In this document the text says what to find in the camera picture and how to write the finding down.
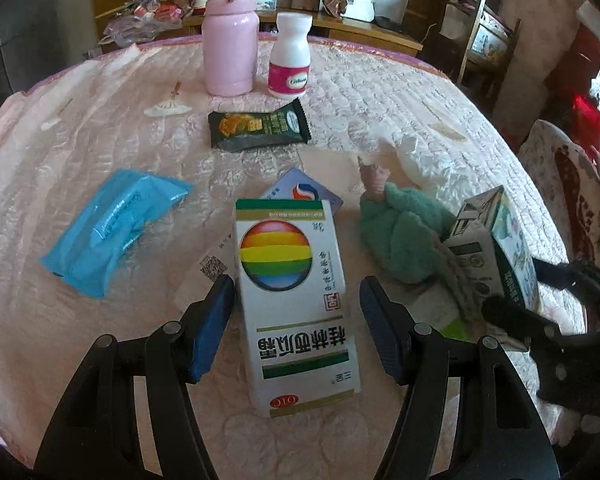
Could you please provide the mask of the gloved right hand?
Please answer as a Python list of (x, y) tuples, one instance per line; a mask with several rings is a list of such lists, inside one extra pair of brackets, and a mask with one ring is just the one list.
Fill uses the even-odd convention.
[(550, 402), (558, 409), (558, 419), (550, 433), (550, 443), (561, 448), (567, 446), (578, 431), (585, 434), (600, 433), (600, 404), (596, 400), (580, 400), (571, 408)]

